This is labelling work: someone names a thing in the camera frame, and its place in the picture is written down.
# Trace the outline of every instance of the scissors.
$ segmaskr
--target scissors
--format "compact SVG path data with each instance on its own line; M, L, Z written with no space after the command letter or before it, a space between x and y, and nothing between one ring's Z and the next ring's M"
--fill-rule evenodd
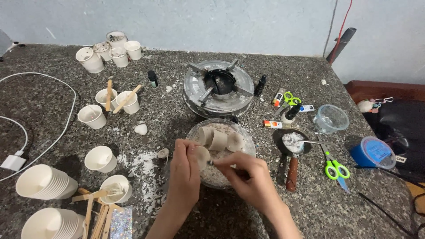
M323 141L319 135L317 135L317 138L319 139L319 141ZM328 147L326 147L326 145L321 144L321 146L326 156L326 167L325 167L326 176L328 176L328 178L332 180L337 180L338 177L341 177L343 179L349 178L350 171L348 171L348 169L344 165L338 163L338 161L334 159L334 157L329 152Z
M284 109L286 109L288 106L297 105L298 103L301 103L301 99L298 97L294 97L291 92L287 91L283 94L283 104L280 106L278 110L273 114L273 116L277 116L282 112Z

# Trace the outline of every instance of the container lid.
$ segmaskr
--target container lid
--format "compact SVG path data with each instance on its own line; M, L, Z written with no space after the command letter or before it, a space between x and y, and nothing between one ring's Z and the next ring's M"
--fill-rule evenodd
M376 166L391 169L396 165L396 156L384 141L367 136L362 139L361 147L366 157Z

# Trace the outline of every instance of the gray speckled countertop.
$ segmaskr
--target gray speckled countertop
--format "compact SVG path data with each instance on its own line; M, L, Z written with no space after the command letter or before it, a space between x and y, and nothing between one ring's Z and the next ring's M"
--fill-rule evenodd
M263 99L255 98L246 114L240 117L240 125L249 130L254 143L259 144L257 157L267 161L271 176L283 201L291 208L295 223L305 238L407 238L377 208L363 200L357 192L363 192L383 206L407 228L415 228L411 218L410 196L404 183L383 172L363 171L354 168L349 149L362 137L373 135L369 125L356 108L332 68L322 58L285 57L253 54L225 54L182 51L144 51L143 58L131 61L125 68L117 68L112 61L100 74L88 73L76 60L78 46L27 45L15 48L4 55L0 63L0 77L34 71L49 74L67 82L77 91L77 102L69 129L61 140L44 157L37 161L56 167L79 182L80 187L90 191L99 189L103 180L114 174L128 175L128 167L119 163L107 174L88 170L83 163L86 153L99 145L110 146L115 155L126 155L132 161L141 152L156 152L157 147L173 149L174 140L185 138L189 130L203 119L195 115L184 103L182 85L188 63L204 60L232 61L239 65L257 82L262 74L269 76L263 91ZM141 109L136 114L121 112L108 114L107 125L93 130L77 120L79 109L96 104L96 93L106 87L113 76L113 88L118 92L131 90L137 84L146 83L147 71L154 70L160 86L147 85L139 92ZM326 79L327 85L320 80ZM177 86L169 93L167 85ZM351 194L346 194L335 181L324 173L324 154L318 145L300 158L296 192L285 190L284 174L287 172L286 157L282 157L272 140L273 129L263 128L263 120L272 120L274 108L269 104L277 89L283 87L299 96L304 104L315 108L323 104L341 107L350 118L347 130L326 135L336 142L333 155L351 171L347 180ZM29 131L30 145L25 157L33 160L44 151L62 132L71 108L73 94L69 88L52 79L26 75L9 78L0 83L1 114L16 119ZM312 139L314 112L299 113L294 126ZM134 126L145 121L149 133L135 134ZM24 134L17 126L0 119L0 159L20 149ZM156 174L164 173L165 162L155 159ZM0 170L3 178L10 171ZM61 207L85 213L85 203L70 205L70 200L42 201L20 197L15 191L18 176L2 181L0 199L0 234L3 238L20 238L25 221L37 210L45 207ZM133 197L125 205L133 205L133 238L143 238L153 223L152 215L146 213L142 181L130 178ZM268 222L253 208L247 206L231 190L216 190L201 186L200 200L176 238L268 238L272 230Z

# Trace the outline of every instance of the portable gas stove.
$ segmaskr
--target portable gas stove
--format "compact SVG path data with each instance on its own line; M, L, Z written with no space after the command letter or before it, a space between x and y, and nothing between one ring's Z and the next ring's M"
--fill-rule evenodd
M237 121L251 105L254 83L251 77L233 62L209 60L190 63L183 82L187 106L198 115L212 119Z

